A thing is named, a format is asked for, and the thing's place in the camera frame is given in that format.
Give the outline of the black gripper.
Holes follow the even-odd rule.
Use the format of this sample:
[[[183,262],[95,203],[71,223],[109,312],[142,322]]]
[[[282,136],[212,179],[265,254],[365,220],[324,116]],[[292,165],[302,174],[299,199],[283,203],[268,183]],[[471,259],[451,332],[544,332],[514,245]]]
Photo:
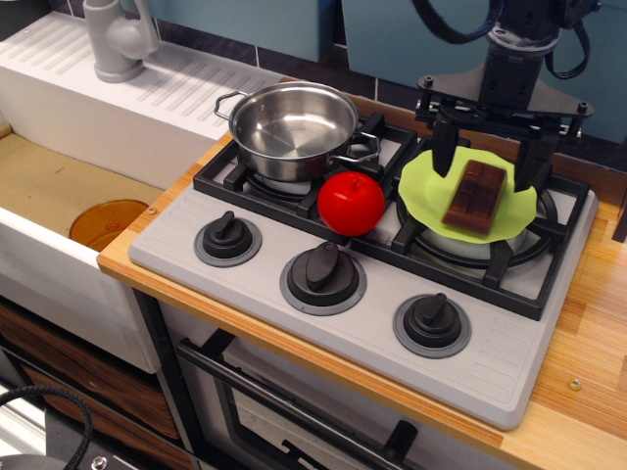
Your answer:
[[[497,77],[483,68],[426,75],[418,88],[421,98],[415,117],[433,128],[435,172],[447,176],[460,128],[523,140],[514,164],[515,192],[542,190],[559,138],[578,138],[584,120],[595,112],[589,102],[540,79]]]

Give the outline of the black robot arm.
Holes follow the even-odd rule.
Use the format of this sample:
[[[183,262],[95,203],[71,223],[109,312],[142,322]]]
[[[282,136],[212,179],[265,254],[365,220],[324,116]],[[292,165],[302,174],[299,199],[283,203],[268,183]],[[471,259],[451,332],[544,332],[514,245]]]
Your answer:
[[[590,58],[583,25],[600,7],[597,1],[492,1],[484,22],[460,32],[428,1],[414,9],[427,28],[450,44],[486,39],[485,62],[466,72],[426,75],[415,117],[432,131],[432,164],[446,176],[463,129],[519,142],[514,189],[543,186],[554,153],[575,142],[594,111],[586,101],[565,94],[539,78],[547,69],[557,79],[581,74]]]

